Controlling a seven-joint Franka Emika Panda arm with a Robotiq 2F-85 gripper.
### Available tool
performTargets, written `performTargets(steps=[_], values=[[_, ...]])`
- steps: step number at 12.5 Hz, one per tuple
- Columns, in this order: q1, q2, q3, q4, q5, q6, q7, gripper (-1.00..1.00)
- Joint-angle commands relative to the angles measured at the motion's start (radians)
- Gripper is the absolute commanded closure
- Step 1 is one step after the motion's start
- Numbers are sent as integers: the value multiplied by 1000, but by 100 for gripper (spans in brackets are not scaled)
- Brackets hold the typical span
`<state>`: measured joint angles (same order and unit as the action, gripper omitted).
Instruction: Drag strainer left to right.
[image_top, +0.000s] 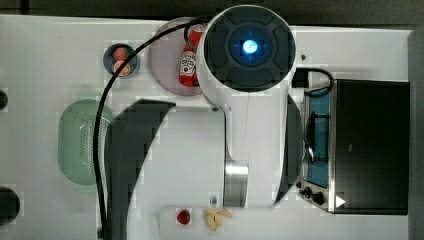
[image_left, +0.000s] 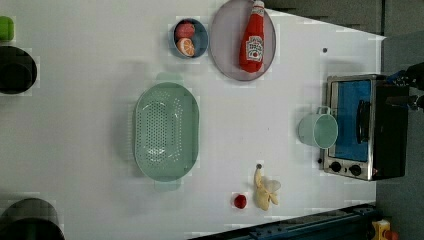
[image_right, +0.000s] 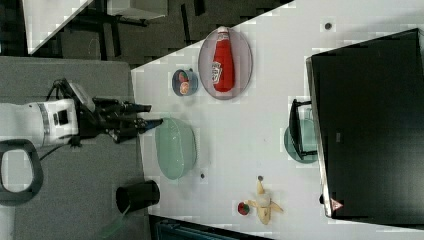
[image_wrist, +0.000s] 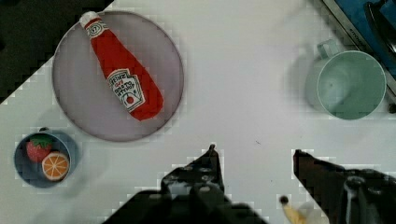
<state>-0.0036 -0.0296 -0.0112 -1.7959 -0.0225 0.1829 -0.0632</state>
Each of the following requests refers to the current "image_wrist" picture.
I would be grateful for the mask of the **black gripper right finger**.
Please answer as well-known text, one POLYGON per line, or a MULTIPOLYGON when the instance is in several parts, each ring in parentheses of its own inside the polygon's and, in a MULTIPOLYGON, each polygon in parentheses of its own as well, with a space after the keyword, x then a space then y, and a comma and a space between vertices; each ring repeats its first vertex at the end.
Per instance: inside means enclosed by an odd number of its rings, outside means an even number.
POLYGON ((396 224, 396 185, 373 169, 347 169, 298 149, 293 172, 330 224, 396 224))

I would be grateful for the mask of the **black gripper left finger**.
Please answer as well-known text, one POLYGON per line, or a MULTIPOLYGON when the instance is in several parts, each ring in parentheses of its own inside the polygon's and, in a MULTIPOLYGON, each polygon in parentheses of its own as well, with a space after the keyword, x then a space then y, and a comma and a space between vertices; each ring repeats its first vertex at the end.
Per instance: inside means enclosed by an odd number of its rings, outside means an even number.
POLYGON ((219 153, 215 144, 211 144, 201 157, 167 174, 161 181, 161 193, 176 198, 188 195, 195 185, 214 186, 224 191, 219 153))

